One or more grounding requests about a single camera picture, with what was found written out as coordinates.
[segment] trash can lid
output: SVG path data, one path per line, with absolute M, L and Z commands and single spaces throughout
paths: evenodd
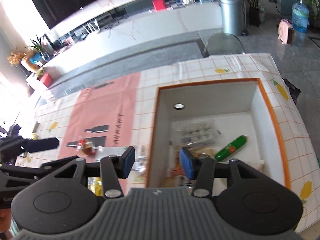
M 221 3 L 226 3 L 226 4 L 243 4 L 243 0 L 220 0 Z

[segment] round hole in box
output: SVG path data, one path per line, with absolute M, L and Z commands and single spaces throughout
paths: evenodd
M 184 109 L 184 104 L 174 104 L 173 108 L 176 110 L 182 110 Z

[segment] yellow lemon pattern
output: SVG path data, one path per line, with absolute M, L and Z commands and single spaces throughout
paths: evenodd
M 58 122 L 53 122 L 49 127 L 49 132 L 51 132 L 53 129 L 57 128 L 58 124 L 59 124 Z
M 223 73 L 228 73 L 230 70 L 223 69 L 223 68 L 216 68 L 214 71 L 218 74 L 223 74 Z
M 280 85 L 277 81 L 275 81 L 274 79 L 271 79 L 270 81 L 277 87 L 278 91 L 279 91 L 280 94 L 284 97 L 284 99 L 285 99 L 286 101 L 288 101 L 288 100 L 289 100 L 289 96 L 288 96 L 287 91 L 285 91 L 284 87 L 281 86 L 281 85 Z
M 307 181 L 303 185 L 302 190 L 300 192 L 300 199 L 301 199 L 302 204 L 307 203 L 306 199 L 308 197 L 310 197 L 311 192 L 312 192 L 312 182 L 311 181 Z

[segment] red box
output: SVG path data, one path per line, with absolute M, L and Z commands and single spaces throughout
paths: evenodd
M 48 88 L 52 84 L 52 78 L 48 73 L 46 73 L 43 75 L 42 78 L 40 78 L 40 82 Z
M 166 9 L 164 0 L 153 0 L 152 3 L 156 12 Z

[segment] silver trash can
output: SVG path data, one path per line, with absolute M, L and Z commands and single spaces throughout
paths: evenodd
M 245 4 L 243 0 L 220 0 L 223 32 L 241 36 L 245 26 Z

